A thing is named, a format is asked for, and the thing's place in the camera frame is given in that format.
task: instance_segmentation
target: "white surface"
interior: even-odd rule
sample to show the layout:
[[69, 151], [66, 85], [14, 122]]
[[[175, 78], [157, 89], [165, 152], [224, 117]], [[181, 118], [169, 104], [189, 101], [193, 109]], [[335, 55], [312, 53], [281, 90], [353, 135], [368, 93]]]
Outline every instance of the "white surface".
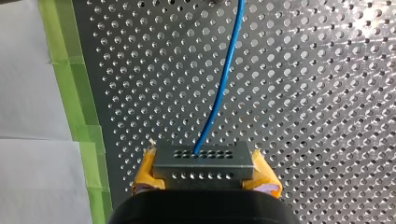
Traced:
[[92, 223], [78, 143], [0, 140], [0, 223]]
[[0, 5], [0, 137], [71, 140], [37, 0]]

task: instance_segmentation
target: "perforated metal sheet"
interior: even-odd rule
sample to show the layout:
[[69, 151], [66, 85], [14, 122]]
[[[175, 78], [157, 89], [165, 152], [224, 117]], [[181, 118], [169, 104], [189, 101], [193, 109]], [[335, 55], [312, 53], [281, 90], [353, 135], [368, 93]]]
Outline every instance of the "perforated metal sheet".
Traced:
[[[236, 1], [75, 0], [114, 204], [149, 139], [192, 145]], [[210, 145], [260, 148], [302, 223], [395, 223], [396, 6], [248, 1]]]

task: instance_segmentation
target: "blue wire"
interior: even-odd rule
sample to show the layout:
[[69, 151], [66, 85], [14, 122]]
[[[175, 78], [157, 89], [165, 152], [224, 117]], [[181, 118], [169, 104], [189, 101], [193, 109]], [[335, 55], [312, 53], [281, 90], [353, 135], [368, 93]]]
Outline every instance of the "blue wire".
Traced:
[[233, 34], [231, 36], [230, 46], [228, 47], [227, 56], [225, 58], [225, 64], [224, 64], [222, 75], [221, 75], [219, 90], [216, 95], [215, 103], [213, 104], [213, 108], [212, 108], [212, 111], [210, 112], [209, 118], [206, 121], [205, 127], [202, 130], [200, 138], [198, 139], [197, 143], [195, 144], [194, 154], [199, 153], [202, 144], [206, 140], [206, 137], [209, 134], [210, 129], [212, 128], [215, 117], [219, 112], [223, 93], [227, 86], [227, 80], [228, 80], [228, 76], [230, 73], [230, 66], [231, 66], [231, 63], [233, 62], [233, 53], [235, 52], [236, 41], [238, 40], [239, 30], [241, 29], [241, 26], [242, 26], [242, 20], [244, 17], [244, 10], [245, 10], [245, 1], [246, 0], [238, 0], [238, 11], [236, 13], [235, 23], [233, 25]]

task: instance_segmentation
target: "green edge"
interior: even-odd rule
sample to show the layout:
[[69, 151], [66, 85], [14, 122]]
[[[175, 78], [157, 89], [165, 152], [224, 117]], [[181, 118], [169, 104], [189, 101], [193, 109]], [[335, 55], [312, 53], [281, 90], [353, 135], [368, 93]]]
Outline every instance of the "green edge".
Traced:
[[92, 223], [106, 223], [112, 211], [106, 151], [82, 56], [73, 2], [39, 0], [39, 5], [70, 132], [73, 141], [80, 142]]

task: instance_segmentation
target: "gray metal plate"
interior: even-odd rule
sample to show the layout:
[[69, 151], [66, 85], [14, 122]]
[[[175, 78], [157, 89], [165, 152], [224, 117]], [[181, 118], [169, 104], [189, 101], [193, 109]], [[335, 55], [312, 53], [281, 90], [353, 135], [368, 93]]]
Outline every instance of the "gray metal plate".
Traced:
[[[149, 139], [193, 145], [236, 1], [75, 0], [114, 204]], [[396, 6], [248, 1], [210, 145], [261, 148], [302, 223], [394, 223]]]

